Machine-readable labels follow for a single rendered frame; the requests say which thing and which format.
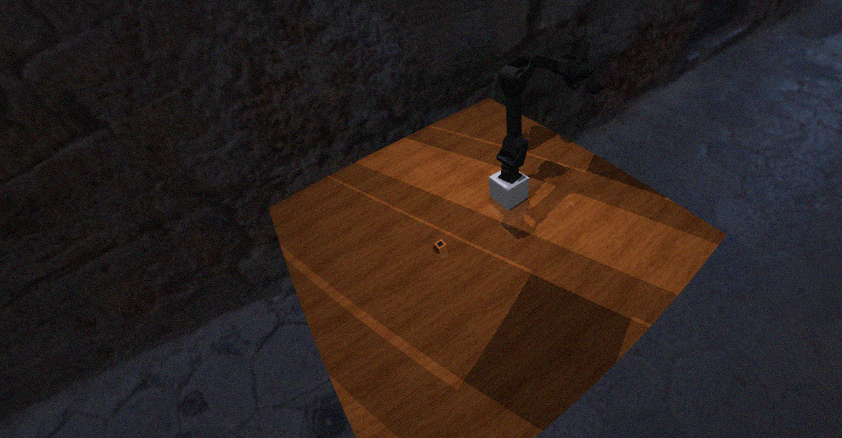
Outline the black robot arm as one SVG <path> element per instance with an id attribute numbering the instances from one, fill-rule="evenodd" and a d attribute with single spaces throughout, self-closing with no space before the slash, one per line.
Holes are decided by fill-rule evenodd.
<path id="1" fill-rule="evenodd" d="M 502 162 L 501 178 L 510 184 L 515 183 L 520 177 L 518 167 L 523 166 L 528 149 L 528 139 L 522 137 L 522 93 L 526 89 L 527 81 L 534 74 L 534 68 L 546 68 L 563 75 L 564 82 L 572 89 L 580 87 L 580 78 L 585 73 L 583 59 L 587 58 L 587 50 L 591 42 L 575 39 L 572 43 L 571 54 L 565 53 L 560 57 L 547 58 L 535 53 L 523 53 L 517 59 L 509 61 L 500 70 L 499 82 L 503 93 L 505 93 L 507 135 L 503 138 L 503 145 L 497 153 L 497 161 Z M 528 64 L 526 69 L 521 69 Z"/>

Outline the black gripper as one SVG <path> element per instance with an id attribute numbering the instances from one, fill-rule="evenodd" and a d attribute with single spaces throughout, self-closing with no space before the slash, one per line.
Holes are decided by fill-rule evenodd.
<path id="1" fill-rule="evenodd" d="M 577 78 L 577 77 L 576 77 L 576 79 L 577 79 L 577 80 L 580 80 L 580 78 L 587 78 L 587 79 L 589 79 L 589 81 L 591 81 L 591 84 L 587 85 L 587 90 L 591 91 L 591 94 L 595 95 L 595 94 L 597 94 L 599 91 L 601 91 L 602 89 L 604 89 L 604 87 L 605 87 L 607 84 L 605 84 L 605 83 L 604 83 L 604 81 L 603 81 L 603 79 L 602 79 L 602 77 L 601 77 L 601 76 L 599 76 L 598 78 L 596 78 L 596 77 L 593 75 L 593 69 L 591 68 L 590 64 L 587 62 L 587 59 L 583 59 L 583 60 L 582 60 L 582 63 L 583 63 L 583 64 L 585 64 L 585 73 L 584 73 L 584 75 L 583 75 L 583 76 L 580 76 L 579 78 Z"/>

